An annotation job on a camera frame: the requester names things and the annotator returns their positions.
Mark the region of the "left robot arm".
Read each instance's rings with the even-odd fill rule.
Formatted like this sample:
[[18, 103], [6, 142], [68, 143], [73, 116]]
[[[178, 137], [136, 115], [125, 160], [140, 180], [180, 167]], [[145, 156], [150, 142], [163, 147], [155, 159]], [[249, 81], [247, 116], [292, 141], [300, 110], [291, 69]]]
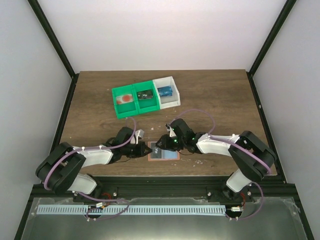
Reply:
[[67, 191], [80, 192], [91, 202], [102, 196], [98, 181], [81, 169], [95, 165], [114, 164], [122, 157], [136, 159], [151, 154], [152, 149], [141, 141], [144, 131], [122, 127], [115, 137], [94, 147], [76, 147], [67, 142], [59, 144], [37, 167], [35, 175], [46, 190], [56, 195]]

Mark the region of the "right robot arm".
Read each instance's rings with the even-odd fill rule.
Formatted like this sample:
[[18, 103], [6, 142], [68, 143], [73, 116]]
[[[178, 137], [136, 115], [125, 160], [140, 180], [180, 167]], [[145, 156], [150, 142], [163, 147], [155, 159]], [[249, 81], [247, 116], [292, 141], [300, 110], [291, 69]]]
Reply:
[[238, 169], [233, 172], [221, 189], [223, 198], [236, 200], [246, 186], [260, 182], [272, 173], [276, 154], [251, 131], [230, 136], [195, 133], [187, 123], [178, 118], [166, 125], [164, 134], [155, 143], [166, 151], [187, 150], [191, 154], [218, 154], [233, 159]]

